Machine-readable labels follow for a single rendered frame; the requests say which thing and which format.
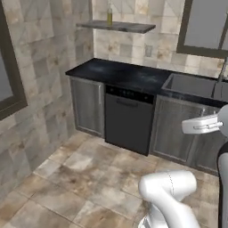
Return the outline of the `dark framed window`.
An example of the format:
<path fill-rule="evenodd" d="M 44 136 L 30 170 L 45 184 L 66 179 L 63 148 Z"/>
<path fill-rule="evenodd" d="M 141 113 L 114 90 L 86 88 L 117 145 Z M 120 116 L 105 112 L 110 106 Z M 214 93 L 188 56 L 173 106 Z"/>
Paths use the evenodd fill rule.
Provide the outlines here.
<path fill-rule="evenodd" d="M 228 0 L 185 0 L 176 51 L 228 57 Z"/>
<path fill-rule="evenodd" d="M 28 105 L 0 0 L 0 121 Z"/>

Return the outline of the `grey sink tap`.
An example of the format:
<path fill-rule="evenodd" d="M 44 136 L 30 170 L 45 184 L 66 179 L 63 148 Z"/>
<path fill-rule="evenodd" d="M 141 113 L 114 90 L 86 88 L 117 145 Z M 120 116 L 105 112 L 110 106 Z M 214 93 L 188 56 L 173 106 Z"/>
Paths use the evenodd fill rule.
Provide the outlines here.
<path fill-rule="evenodd" d="M 223 67 L 219 73 L 218 79 L 214 84 L 213 90 L 212 90 L 212 94 L 211 97 L 212 98 L 221 98 L 222 94 L 223 94 L 223 79 L 224 79 L 224 73 L 226 70 L 226 66 L 228 64 L 228 57 L 224 58 L 224 63 L 223 63 Z"/>

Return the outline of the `grey wall shelf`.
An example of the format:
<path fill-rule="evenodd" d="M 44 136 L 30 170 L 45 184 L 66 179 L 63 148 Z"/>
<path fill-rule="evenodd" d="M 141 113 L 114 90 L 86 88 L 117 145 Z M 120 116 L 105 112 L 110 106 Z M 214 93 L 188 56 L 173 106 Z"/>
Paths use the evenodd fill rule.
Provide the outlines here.
<path fill-rule="evenodd" d="M 133 22 L 113 21 L 111 25 L 106 20 L 90 20 L 77 24 L 80 28 L 114 30 L 121 32 L 131 32 L 145 34 L 156 28 L 153 24 L 142 24 Z"/>

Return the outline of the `olive oil bottle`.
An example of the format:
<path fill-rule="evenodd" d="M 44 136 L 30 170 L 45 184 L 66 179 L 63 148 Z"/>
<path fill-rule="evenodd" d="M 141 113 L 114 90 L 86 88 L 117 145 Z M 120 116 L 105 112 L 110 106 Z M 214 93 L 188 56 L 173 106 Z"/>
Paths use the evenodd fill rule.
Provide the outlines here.
<path fill-rule="evenodd" d="M 107 6 L 107 24 L 108 26 L 112 25 L 112 8 L 111 8 L 110 0 L 108 0 L 108 6 Z"/>

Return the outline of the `grey sink basin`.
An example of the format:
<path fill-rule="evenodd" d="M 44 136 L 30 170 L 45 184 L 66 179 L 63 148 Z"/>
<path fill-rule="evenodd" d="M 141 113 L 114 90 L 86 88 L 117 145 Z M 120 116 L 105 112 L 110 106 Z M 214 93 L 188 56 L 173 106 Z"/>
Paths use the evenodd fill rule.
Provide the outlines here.
<path fill-rule="evenodd" d="M 172 73 L 162 88 L 171 92 L 228 102 L 228 82 L 217 83 L 209 78 Z"/>

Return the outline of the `grey wall socket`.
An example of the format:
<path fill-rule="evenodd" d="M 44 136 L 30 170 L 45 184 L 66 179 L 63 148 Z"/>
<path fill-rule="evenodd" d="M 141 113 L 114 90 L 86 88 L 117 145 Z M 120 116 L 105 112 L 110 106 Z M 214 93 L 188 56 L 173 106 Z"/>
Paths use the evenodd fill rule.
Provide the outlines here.
<path fill-rule="evenodd" d="M 144 48 L 144 56 L 145 57 L 151 57 L 152 51 L 153 51 L 153 46 L 152 45 L 146 45 Z"/>

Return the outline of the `black dishwasher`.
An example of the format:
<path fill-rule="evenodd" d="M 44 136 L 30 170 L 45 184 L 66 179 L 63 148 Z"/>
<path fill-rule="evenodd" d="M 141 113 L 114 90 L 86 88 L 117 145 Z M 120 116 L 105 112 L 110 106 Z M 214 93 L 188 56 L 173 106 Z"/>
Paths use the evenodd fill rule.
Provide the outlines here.
<path fill-rule="evenodd" d="M 136 108 L 116 103 L 137 102 Z M 154 96 L 105 86 L 105 142 L 147 156 L 149 154 Z"/>

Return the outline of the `narrow grey cabinet door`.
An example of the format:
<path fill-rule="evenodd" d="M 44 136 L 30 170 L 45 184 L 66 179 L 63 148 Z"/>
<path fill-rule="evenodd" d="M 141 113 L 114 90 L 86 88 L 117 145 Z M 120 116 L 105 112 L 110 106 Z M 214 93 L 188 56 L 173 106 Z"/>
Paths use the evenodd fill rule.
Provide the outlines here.
<path fill-rule="evenodd" d="M 76 129 L 104 137 L 104 85 L 93 80 L 70 79 Z M 102 105 L 99 104 L 99 85 L 102 85 Z"/>

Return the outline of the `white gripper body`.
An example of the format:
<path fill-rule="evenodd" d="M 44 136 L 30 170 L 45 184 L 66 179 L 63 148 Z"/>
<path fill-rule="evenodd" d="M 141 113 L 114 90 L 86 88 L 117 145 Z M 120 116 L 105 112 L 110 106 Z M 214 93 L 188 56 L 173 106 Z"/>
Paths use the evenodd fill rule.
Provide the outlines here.
<path fill-rule="evenodd" d="M 213 114 L 184 120 L 182 130 L 185 134 L 208 134 L 219 131 L 223 125 L 224 123 L 218 120 L 218 116 Z"/>

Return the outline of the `wide grey cabinet door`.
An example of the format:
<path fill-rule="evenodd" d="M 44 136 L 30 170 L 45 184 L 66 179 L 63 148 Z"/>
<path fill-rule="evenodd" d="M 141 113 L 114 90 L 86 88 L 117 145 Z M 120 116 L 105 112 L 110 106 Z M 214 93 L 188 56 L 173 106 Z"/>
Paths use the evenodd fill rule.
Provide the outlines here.
<path fill-rule="evenodd" d="M 217 175 L 216 154 L 224 142 L 219 132 L 192 134 L 186 163 L 189 167 L 211 175 Z"/>
<path fill-rule="evenodd" d="M 158 95 L 151 132 L 150 153 L 186 164 L 191 139 L 184 134 L 182 122 L 201 117 L 206 106 Z"/>

